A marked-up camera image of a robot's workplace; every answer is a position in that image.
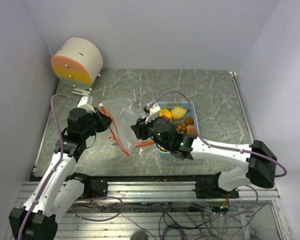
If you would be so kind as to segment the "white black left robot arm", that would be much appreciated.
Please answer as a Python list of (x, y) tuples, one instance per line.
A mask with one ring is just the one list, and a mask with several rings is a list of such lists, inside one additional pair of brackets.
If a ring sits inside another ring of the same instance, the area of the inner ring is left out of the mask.
[(88, 112), (74, 108), (69, 112), (62, 139), (54, 148), (49, 168), (31, 197), (20, 208), (13, 208), (9, 223), (16, 240), (53, 240), (58, 223), (78, 198), (92, 193), (90, 177), (73, 170), (87, 148), (87, 139), (106, 131), (109, 116), (97, 109)]

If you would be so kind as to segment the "tan mushroom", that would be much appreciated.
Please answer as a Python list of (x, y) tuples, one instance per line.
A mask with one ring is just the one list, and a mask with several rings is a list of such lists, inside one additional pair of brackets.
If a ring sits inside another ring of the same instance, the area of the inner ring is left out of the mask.
[(194, 125), (188, 125), (186, 127), (186, 133), (191, 136), (197, 136), (197, 131)]

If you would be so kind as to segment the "brown longan bunch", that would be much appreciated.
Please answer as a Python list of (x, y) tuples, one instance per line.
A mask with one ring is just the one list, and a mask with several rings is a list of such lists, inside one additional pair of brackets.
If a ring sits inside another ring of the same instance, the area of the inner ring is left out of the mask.
[(175, 123), (175, 128), (178, 132), (182, 133), (182, 134), (186, 134), (188, 131), (188, 126), (185, 123), (179, 122), (177, 121)]

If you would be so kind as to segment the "brown round fruit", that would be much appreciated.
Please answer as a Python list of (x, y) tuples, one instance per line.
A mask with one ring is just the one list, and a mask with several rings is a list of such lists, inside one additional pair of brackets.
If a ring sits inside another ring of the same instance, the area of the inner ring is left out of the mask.
[(191, 117), (191, 116), (187, 116), (183, 123), (186, 125), (186, 126), (189, 126), (189, 125), (193, 125), (194, 124), (194, 119)]

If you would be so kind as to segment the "clear orange zip top bag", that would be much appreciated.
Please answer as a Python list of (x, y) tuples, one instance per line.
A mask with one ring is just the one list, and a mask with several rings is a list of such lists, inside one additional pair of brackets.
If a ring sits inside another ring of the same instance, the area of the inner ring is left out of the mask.
[(131, 125), (134, 125), (143, 116), (139, 109), (133, 107), (132, 102), (126, 98), (114, 98), (100, 101), (98, 107), (101, 112), (110, 117), (112, 123), (109, 127), (110, 139), (114, 140), (120, 150), (127, 156), (134, 148), (142, 148), (154, 144), (152, 140), (137, 139)]

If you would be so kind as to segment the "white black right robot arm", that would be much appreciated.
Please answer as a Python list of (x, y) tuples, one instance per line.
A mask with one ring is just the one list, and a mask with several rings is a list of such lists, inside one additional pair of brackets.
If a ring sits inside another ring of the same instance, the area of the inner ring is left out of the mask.
[(264, 189), (275, 185), (277, 160), (262, 141), (256, 140), (252, 145), (205, 141), (199, 136), (178, 132), (175, 125), (163, 117), (150, 122), (139, 118), (130, 128), (137, 139), (151, 139), (177, 159), (216, 160), (236, 166), (215, 174), (210, 192), (216, 198), (249, 184)]

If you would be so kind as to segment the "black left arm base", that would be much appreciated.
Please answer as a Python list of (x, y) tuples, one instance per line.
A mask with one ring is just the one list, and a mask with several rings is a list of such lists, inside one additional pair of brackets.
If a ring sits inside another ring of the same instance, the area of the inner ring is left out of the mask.
[(73, 178), (80, 181), (83, 185), (83, 193), (80, 199), (91, 199), (105, 197), (108, 192), (108, 184), (101, 178), (92, 177), (83, 173), (75, 172)]

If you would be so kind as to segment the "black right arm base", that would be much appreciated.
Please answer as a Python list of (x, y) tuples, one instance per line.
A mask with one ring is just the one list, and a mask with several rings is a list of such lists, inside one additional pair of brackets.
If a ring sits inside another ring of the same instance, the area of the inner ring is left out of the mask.
[(236, 190), (225, 191), (219, 187), (218, 180), (221, 172), (216, 174), (194, 175), (195, 189), (197, 199), (222, 199), (229, 195), (231, 199), (237, 199), (239, 193)]

